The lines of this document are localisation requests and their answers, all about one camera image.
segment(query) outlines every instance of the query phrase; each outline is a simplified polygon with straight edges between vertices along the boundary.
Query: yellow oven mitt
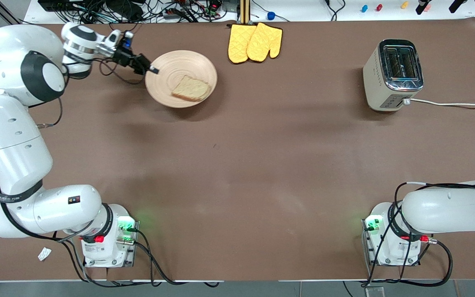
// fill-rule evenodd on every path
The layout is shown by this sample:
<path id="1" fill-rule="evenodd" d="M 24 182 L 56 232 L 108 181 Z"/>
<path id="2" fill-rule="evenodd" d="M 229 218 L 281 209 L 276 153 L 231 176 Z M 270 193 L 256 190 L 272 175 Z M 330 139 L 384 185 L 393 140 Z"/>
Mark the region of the yellow oven mitt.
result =
<path id="1" fill-rule="evenodd" d="M 232 63 L 238 64 L 248 59 L 247 47 L 255 30 L 256 26 L 232 25 L 228 43 L 228 58 Z"/>
<path id="2" fill-rule="evenodd" d="M 263 62 L 270 51 L 270 57 L 276 58 L 280 54 L 282 34 L 283 31 L 279 28 L 259 23 L 250 38 L 247 56 L 253 61 Z"/>

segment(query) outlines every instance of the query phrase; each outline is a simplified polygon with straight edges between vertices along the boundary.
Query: round wooden board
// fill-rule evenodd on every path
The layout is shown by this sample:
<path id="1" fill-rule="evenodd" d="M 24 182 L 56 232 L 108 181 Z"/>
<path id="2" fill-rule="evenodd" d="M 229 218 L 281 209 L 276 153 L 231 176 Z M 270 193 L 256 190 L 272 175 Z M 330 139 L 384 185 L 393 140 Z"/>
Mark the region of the round wooden board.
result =
<path id="1" fill-rule="evenodd" d="M 159 69 L 159 74 L 146 73 L 146 88 L 158 103 L 174 108 L 185 108 L 203 102 L 215 89 L 217 71 L 208 58 L 192 51 L 173 51 L 156 58 L 152 65 Z M 211 87 L 206 97 L 197 102 L 182 100 L 172 96 L 185 75 L 208 83 Z"/>

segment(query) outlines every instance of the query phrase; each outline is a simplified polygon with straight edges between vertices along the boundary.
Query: white table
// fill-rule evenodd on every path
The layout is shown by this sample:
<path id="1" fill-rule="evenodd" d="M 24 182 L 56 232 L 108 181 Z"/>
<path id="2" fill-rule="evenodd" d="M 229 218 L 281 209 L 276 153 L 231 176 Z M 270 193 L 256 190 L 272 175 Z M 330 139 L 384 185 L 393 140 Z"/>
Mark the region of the white table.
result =
<path id="1" fill-rule="evenodd" d="M 150 0 L 151 7 L 156 0 Z M 285 17 L 292 22 L 324 22 L 330 21 L 332 12 L 327 8 L 324 0 L 255 0 L 263 8 L 273 11 L 277 15 Z M 338 13 L 338 21 L 397 21 L 397 20 L 416 20 L 416 19 L 465 19 L 467 17 L 475 17 L 475 2 L 469 0 L 464 3 L 455 13 L 450 13 L 448 7 L 453 0 L 434 0 L 430 2 L 432 7 L 428 12 L 417 15 L 415 8 L 416 0 L 409 0 L 406 9 L 401 9 L 404 0 L 347 0 L 346 7 Z M 377 12 L 375 8 L 382 4 L 383 8 Z M 363 13 L 361 11 L 364 5 L 368 6 L 368 10 Z M 341 7 L 341 0 L 331 0 L 331 6 L 337 10 Z M 267 13 L 262 11 L 256 4 L 251 3 L 251 19 L 253 22 L 269 22 L 266 19 Z M 228 12 L 225 17 L 218 21 L 236 20 L 236 13 Z M 25 21 L 36 24 L 63 24 L 64 21 L 59 19 L 53 12 L 46 12 L 38 4 L 37 0 L 31 0 L 28 7 Z M 159 23 L 175 23 L 177 19 L 158 19 Z"/>

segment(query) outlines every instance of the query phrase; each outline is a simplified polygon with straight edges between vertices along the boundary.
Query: table surface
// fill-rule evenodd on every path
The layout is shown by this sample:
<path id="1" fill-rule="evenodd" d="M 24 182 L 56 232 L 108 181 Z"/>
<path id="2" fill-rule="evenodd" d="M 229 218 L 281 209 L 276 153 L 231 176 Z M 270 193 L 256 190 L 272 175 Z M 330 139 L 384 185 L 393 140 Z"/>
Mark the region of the table surface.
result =
<path id="1" fill-rule="evenodd" d="M 332 12 L 327 8 L 324 0 L 298 0 L 297 4 L 293 0 L 255 0 L 261 7 L 268 11 L 273 11 L 277 15 L 285 17 L 289 21 L 298 22 L 326 22 L 331 20 Z M 437 0 L 430 3 L 432 7 L 428 12 L 417 15 L 415 8 L 417 1 L 409 0 L 406 9 L 401 9 L 404 0 L 350 0 L 346 6 L 338 13 L 338 21 L 397 21 L 397 20 L 419 20 L 419 19 L 465 19 L 475 17 L 475 2 L 467 1 L 463 3 L 455 13 L 450 13 L 448 8 L 454 0 Z M 162 7 L 157 0 L 149 0 L 151 7 L 157 7 L 158 11 Z M 337 10 L 342 6 L 341 0 L 332 0 L 331 6 Z M 376 11 L 377 5 L 383 4 L 381 11 Z M 364 5 L 368 5 L 368 10 L 361 11 Z M 147 12 L 147 6 L 141 6 L 144 12 Z M 253 22 L 270 22 L 267 20 L 267 13 L 259 8 L 258 5 L 251 2 L 251 19 Z M 225 17 L 219 21 L 236 20 L 237 14 L 227 12 Z M 57 15 L 53 12 L 46 12 L 38 0 L 31 0 L 28 11 L 25 15 L 25 21 L 36 24 L 63 24 Z M 281 19 L 275 19 L 275 22 L 281 22 Z M 158 18 L 158 23 L 175 23 L 177 19 Z"/>
<path id="2" fill-rule="evenodd" d="M 362 67 L 382 39 L 408 39 L 426 83 L 418 98 L 475 102 L 475 19 L 277 25 L 280 56 L 239 65 L 228 60 L 224 24 L 140 26 L 134 52 L 204 54 L 219 75 L 215 91 L 170 109 L 95 65 L 69 82 L 61 123 L 42 130 L 54 159 L 45 187 L 92 184 L 104 202 L 125 206 L 174 279 L 366 278 L 360 219 L 377 203 L 392 201 L 403 181 L 475 179 L 475 110 L 412 103 L 377 113 L 364 99 Z M 31 109 L 38 123 L 58 112 L 56 102 Z M 454 255 L 452 278 L 475 278 L 475 233 L 437 238 Z M 39 262 L 43 246 L 54 251 Z M 445 265 L 434 247 L 405 277 L 441 278 Z M 397 276 L 398 267 L 375 273 Z M 72 278 L 63 247 L 0 238 L 0 280 Z M 147 258 L 107 278 L 147 280 Z"/>

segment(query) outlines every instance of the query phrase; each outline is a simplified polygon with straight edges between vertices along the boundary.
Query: slice of bread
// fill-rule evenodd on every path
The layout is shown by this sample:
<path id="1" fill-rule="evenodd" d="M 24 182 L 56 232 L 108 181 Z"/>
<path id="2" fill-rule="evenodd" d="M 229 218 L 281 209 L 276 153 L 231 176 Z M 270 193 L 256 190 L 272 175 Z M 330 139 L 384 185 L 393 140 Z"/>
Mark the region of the slice of bread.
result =
<path id="1" fill-rule="evenodd" d="M 173 89 L 172 96 L 186 101 L 201 101 L 210 93 L 210 85 L 202 80 L 185 75 Z"/>

